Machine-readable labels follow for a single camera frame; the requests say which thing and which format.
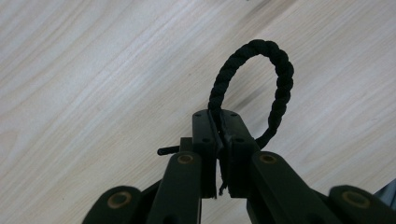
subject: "tabletop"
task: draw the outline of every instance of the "tabletop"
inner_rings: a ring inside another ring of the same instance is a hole
[[[81,223],[106,190],[161,179],[170,157],[156,150],[191,136],[252,39],[276,42],[295,71],[265,150],[324,194],[376,192],[396,177],[395,12],[393,0],[0,1],[0,222]],[[222,107],[258,137],[275,90],[257,56]],[[246,202],[203,200],[202,223],[250,223]]]

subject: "light wood surface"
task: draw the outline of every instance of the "light wood surface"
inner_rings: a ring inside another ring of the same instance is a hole
[[[106,190],[163,176],[217,72],[252,39],[295,68],[266,150],[313,189],[396,177],[396,1],[0,2],[0,223],[80,223]],[[274,67],[247,62],[223,108],[266,129]],[[204,200],[202,223],[250,223]]]

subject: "brass screw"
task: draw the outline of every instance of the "brass screw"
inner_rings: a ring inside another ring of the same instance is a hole
[[[181,164],[189,164],[194,161],[194,157],[191,155],[181,155],[177,158],[177,161]]]
[[[268,163],[268,164],[274,164],[274,163],[276,163],[277,159],[271,155],[262,154],[262,155],[260,155],[260,161]]]
[[[107,206],[112,209],[122,208],[130,203],[132,195],[128,191],[120,191],[111,195],[107,200]]]
[[[368,198],[352,190],[343,192],[342,197],[344,201],[355,207],[368,208],[370,206],[370,200]]]

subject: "braided rope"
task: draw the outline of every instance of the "braided rope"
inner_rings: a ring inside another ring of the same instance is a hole
[[[275,66],[278,76],[276,80],[277,90],[275,100],[272,104],[272,110],[268,118],[268,129],[262,136],[256,139],[260,148],[264,148],[269,140],[276,134],[276,130],[282,121],[282,116],[286,112],[286,104],[290,100],[290,90],[293,87],[293,66],[289,62],[289,57],[285,51],[279,49],[278,45],[272,41],[252,40],[248,44],[238,49],[227,62],[221,67],[215,84],[210,92],[208,109],[212,112],[216,123],[219,123],[219,113],[221,104],[224,100],[224,94],[230,84],[231,78],[236,70],[242,66],[248,59],[263,55],[268,57]]]

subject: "black cable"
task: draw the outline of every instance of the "black cable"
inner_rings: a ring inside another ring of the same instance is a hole
[[[236,70],[242,66],[248,59],[263,55],[268,57],[275,66],[278,76],[275,93],[275,100],[272,104],[272,110],[268,118],[268,129],[262,136],[256,139],[260,148],[264,148],[269,140],[276,134],[276,130],[282,121],[282,116],[286,112],[286,104],[290,100],[290,90],[293,87],[294,69],[289,62],[289,57],[285,51],[279,49],[276,43],[264,40],[252,40],[248,44],[237,50],[221,67],[215,84],[210,92],[208,109],[212,112],[215,122],[219,125],[219,113],[221,104],[224,100],[224,94],[230,84],[231,78]]]

